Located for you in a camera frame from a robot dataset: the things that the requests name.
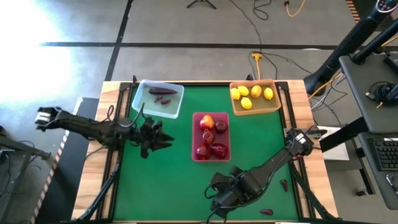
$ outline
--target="orange basket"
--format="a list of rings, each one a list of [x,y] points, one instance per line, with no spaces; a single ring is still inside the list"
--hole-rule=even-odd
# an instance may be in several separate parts
[[[251,88],[255,85],[259,85],[261,87],[261,95],[258,98],[253,98],[250,94]],[[232,98],[231,89],[238,88],[238,86],[246,86],[249,89],[249,94],[248,96],[245,97],[248,97],[251,100],[252,108],[250,110],[246,110],[242,107],[241,105],[242,96],[238,100],[234,100]],[[267,100],[264,97],[264,90],[266,88],[270,88],[274,92],[274,97],[272,97],[272,99],[270,100]],[[231,82],[229,84],[229,94],[231,95],[232,108],[236,116],[259,114],[259,113],[272,113],[277,111],[281,106],[275,82],[274,80],[271,79]]]

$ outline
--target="wooden table frame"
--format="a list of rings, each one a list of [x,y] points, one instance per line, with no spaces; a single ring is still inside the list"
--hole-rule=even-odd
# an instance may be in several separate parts
[[[234,82],[236,80],[222,80],[222,81],[167,81],[170,83],[183,83],[189,85],[217,85]],[[282,101],[282,113],[284,117],[284,123],[286,128],[297,127],[297,128],[309,128],[313,125],[312,112],[309,107],[307,94],[302,80],[286,80],[279,81],[280,86],[287,91],[280,92],[280,98]],[[96,120],[102,120],[106,117],[106,112],[110,105],[115,105],[118,98],[122,102],[118,113],[119,117],[123,117],[126,112],[129,111],[127,102],[131,101],[128,99],[128,94],[123,94],[122,97],[119,92],[123,93],[130,86],[130,83],[125,82],[104,82],[103,89],[101,92],[101,98],[99,99],[98,110]],[[96,141],[90,142],[88,146],[88,152],[90,153],[95,149],[99,148],[100,144]],[[85,161],[81,181],[78,189],[78,195],[76,197],[75,207],[73,209],[72,218],[78,218],[84,211],[90,206],[98,192],[100,191],[101,185],[106,180],[107,176],[111,172],[109,169],[105,169],[105,164],[109,163],[110,167],[113,167],[116,158],[118,157],[118,151],[100,151],[90,156]],[[307,171],[308,183],[313,193],[317,196],[321,204],[335,217],[338,216],[335,207],[333,194],[331,192],[330,183],[328,180],[325,163],[321,150],[314,149],[313,152],[307,156],[303,163],[297,164],[298,168],[304,168]],[[307,198],[298,186],[298,195],[300,206],[302,208],[303,217],[310,217],[312,209],[307,205]],[[112,198],[116,197],[115,191],[111,187],[104,199],[104,206],[102,214],[96,214],[92,218],[108,218],[113,216],[113,209],[110,209]]]

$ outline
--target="yellow lemon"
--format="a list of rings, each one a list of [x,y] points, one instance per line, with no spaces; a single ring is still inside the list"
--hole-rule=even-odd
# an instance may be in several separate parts
[[[257,98],[260,95],[261,95],[261,87],[259,85],[253,86],[253,88],[251,88],[251,96],[253,98]]]
[[[246,86],[238,86],[238,90],[242,96],[247,96],[249,94],[249,90]]]
[[[241,97],[241,93],[239,92],[239,90],[237,88],[232,88],[231,96],[232,96],[232,99],[238,100]]]
[[[241,105],[246,110],[248,110],[248,109],[250,109],[252,107],[251,101],[247,97],[242,98]]]
[[[264,97],[265,97],[267,100],[270,100],[270,99],[272,99],[272,97],[274,97],[274,92],[273,92],[270,88],[266,88],[266,89],[264,90]]]

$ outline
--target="clear plastic container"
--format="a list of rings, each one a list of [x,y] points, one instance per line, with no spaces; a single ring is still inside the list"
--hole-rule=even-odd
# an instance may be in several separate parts
[[[200,129],[200,120],[204,115],[210,115],[213,118],[213,121],[217,123],[217,121],[224,121],[228,124],[228,129],[224,133],[217,133],[215,130],[212,130],[216,139],[214,143],[222,143],[226,147],[228,147],[228,154],[224,159],[219,159],[214,155],[211,155],[211,158],[208,160],[199,160],[195,155],[195,150],[203,144],[202,135],[203,131]],[[196,112],[193,114],[192,118],[192,152],[191,152],[192,160],[195,162],[228,162],[231,160],[231,143],[229,140],[229,117],[228,113],[220,112]]]
[[[258,98],[253,98],[250,94],[251,88],[255,85],[259,85],[261,87],[261,95]],[[239,100],[234,100],[231,95],[232,88],[238,88],[238,86],[246,86],[249,89],[248,97],[252,103],[252,108],[246,110],[241,105],[242,96]],[[272,99],[267,100],[264,97],[264,90],[266,88],[270,88],[274,92],[274,97]],[[259,114],[259,113],[272,113],[277,111],[281,104],[279,100],[279,95],[276,90],[274,80],[256,80],[256,81],[240,81],[240,82],[231,82],[229,84],[229,94],[231,95],[232,107],[234,110],[234,114],[237,116],[241,115],[250,115],[250,114]]]
[[[163,95],[162,100],[171,101],[166,105],[162,105],[160,101],[155,103],[157,95],[152,95],[149,93],[149,89],[152,87],[168,88],[177,91],[177,93]],[[142,80],[138,86],[134,100],[132,101],[132,108],[136,111],[139,111],[142,104],[145,103],[143,111],[144,114],[175,119],[178,118],[183,96],[184,86],[165,82]]]

